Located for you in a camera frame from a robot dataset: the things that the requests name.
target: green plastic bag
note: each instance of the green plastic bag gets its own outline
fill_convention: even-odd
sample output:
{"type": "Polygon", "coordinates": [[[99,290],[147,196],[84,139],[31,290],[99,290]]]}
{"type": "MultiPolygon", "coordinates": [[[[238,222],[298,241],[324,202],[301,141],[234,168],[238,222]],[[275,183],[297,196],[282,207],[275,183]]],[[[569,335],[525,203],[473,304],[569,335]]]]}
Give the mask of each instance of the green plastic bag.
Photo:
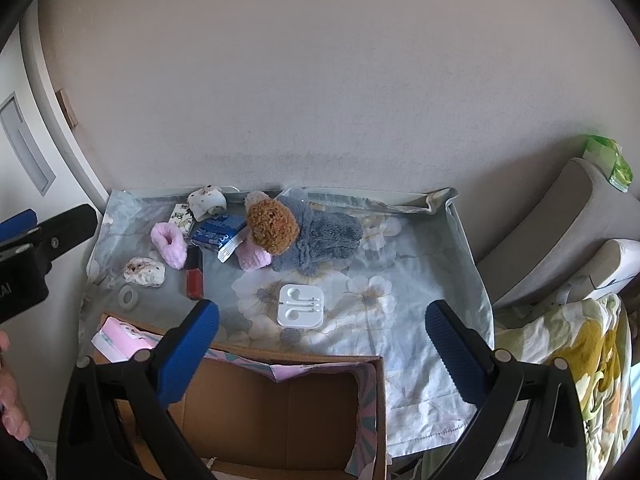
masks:
{"type": "Polygon", "coordinates": [[[582,158],[600,168],[613,187],[626,193],[634,174],[621,151],[622,149],[613,139],[587,135],[582,158]]]}

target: pink fuzzy bootie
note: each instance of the pink fuzzy bootie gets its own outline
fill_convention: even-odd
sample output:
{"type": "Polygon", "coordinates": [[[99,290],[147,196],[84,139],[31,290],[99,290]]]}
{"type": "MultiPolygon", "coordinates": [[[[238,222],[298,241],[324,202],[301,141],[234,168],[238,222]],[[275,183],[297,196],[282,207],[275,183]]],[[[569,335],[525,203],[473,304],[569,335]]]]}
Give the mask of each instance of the pink fuzzy bootie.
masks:
{"type": "Polygon", "coordinates": [[[271,264],[271,255],[262,247],[254,244],[251,235],[236,249],[238,262],[242,270],[255,270],[271,264]]]}
{"type": "Polygon", "coordinates": [[[151,229],[151,241],[169,267],[181,269],[187,261],[187,243],[180,228],[169,222],[158,222],[151,229]]]}

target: gray sofa armrest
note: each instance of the gray sofa armrest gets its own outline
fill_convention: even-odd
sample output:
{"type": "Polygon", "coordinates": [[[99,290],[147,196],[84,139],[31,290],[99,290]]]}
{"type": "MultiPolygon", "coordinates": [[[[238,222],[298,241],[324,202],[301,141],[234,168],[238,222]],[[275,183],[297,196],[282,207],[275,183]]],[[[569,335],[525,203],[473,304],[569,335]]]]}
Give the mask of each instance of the gray sofa armrest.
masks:
{"type": "Polygon", "coordinates": [[[640,240],[640,202],[581,158],[562,169],[533,211],[478,271],[494,308],[542,300],[611,238],[640,240]]]}

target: brown cardboard box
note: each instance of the brown cardboard box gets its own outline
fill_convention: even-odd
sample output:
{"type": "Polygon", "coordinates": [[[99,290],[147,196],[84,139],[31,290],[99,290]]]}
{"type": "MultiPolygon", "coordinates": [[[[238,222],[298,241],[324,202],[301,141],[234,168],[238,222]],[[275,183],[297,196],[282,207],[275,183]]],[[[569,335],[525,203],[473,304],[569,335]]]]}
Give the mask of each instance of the brown cardboard box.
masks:
{"type": "MultiPolygon", "coordinates": [[[[165,331],[118,317],[140,330],[165,331]]],[[[215,344],[211,348],[267,364],[369,362],[376,368],[378,448],[373,479],[386,478],[383,362],[371,356],[315,356],[215,344]]],[[[96,362],[105,358],[95,352],[96,362]]],[[[127,435],[147,471],[164,478],[136,436],[128,402],[119,402],[127,435]]],[[[181,402],[169,412],[194,451],[215,457],[212,470],[255,480],[353,480],[344,468],[356,435],[358,389],[348,372],[309,374],[283,383],[236,365],[203,359],[181,402]]]]}

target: white tape ring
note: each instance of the white tape ring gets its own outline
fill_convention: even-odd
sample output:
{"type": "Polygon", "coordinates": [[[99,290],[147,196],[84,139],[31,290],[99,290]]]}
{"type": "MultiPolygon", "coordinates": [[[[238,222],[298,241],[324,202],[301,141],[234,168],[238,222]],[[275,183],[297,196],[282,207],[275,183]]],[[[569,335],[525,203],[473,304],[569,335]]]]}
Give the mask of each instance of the white tape ring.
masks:
{"type": "Polygon", "coordinates": [[[138,304],[138,292],[131,285],[125,285],[118,294],[118,304],[124,310],[131,310],[138,304]]]}

